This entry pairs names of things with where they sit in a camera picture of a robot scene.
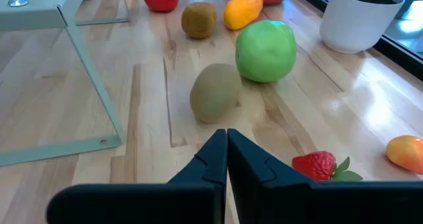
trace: kiwi fruit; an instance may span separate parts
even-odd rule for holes
[[[241,88],[241,78],[235,66],[211,64],[201,71],[192,86],[191,110],[204,122],[216,122],[235,106]]]
[[[216,8],[206,2],[191,3],[184,9],[181,18],[184,32],[196,39],[210,36],[216,26],[216,21]]]

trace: red strawberry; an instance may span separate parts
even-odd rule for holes
[[[317,151],[295,157],[292,166],[314,181],[330,181],[335,168],[335,156],[327,151]]]

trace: wooden surface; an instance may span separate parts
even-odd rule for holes
[[[183,33],[180,15],[195,1],[217,7],[205,40]],[[168,14],[129,0],[132,21],[81,27],[127,132],[125,145],[0,168],[0,223],[44,223],[59,190],[80,183],[166,182],[217,128],[237,128],[281,161],[327,150],[365,180],[419,180],[390,164],[387,142],[423,134],[423,83],[370,49],[344,55],[319,36],[322,12],[304,0],[265,7],[297,40],[297,63],[277,83],[243,80],[239,104],[218,124],[197,121],[189,94],[211,63],[235,65],[239,32],[225,29],[228,0],[180,0]],[[84,1],[78,18],[115,17],[122,0]],[[0,33],[0,150],[109,134],[112,127],[62,30]],[[237,223],[228,188],[227,223]]]

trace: plant leaves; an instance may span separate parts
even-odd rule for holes
[[[345,170],[348,170],[348,168],[350,167],[350,157],[347,157],[346,159],[345,159],[345,161],[344,162],[342,162],[339,166],[338,166],[338,168],[335,170],[335,174],[336,173],[338,173],[338,172],[342,172],[342,171],[345,171]]]
[[[358,182],[363,180],[356,172],[352,172],[351,170],[345,170],[342,172],[337,172],[332,178],[332,181],[341,181],[341,182]]]

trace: white flower pot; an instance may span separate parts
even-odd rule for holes
[[[385,32],[404,3],[366,3],[358,0],[329,0],[320,25],[323,42],[330,48],[354,54],[371,48]]]

